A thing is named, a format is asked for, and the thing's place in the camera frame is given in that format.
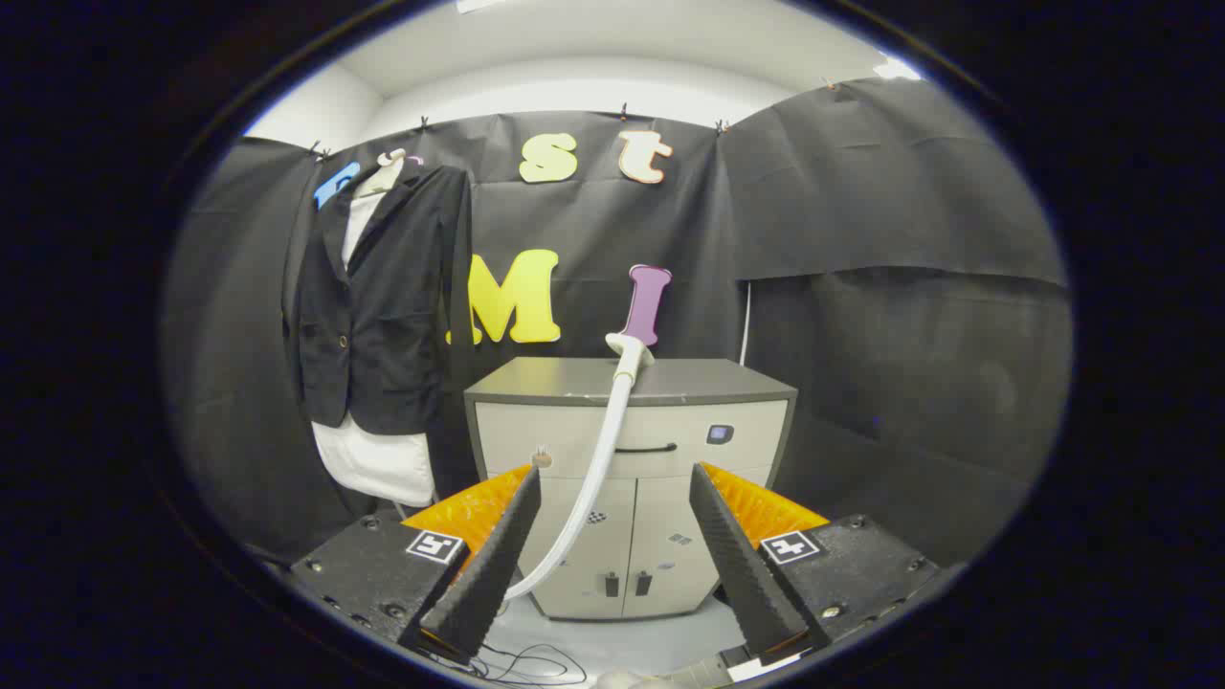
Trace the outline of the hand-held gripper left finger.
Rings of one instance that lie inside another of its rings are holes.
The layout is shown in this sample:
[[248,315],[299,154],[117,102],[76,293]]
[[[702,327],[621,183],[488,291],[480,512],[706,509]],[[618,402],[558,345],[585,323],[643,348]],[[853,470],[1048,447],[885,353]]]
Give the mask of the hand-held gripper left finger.
[[356,631],[466,664],[477,657],[541,505],[522,465],[412,515],[363,516],[290,566],[303,593]]

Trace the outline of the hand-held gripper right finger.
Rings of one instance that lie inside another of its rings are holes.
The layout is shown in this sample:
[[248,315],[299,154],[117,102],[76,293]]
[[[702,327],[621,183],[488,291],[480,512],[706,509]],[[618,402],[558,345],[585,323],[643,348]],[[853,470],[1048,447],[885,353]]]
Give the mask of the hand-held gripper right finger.
[[944,569],[862,514],[824,516],[707,462],[688,501],[748,653],[821,651],[902,615]]

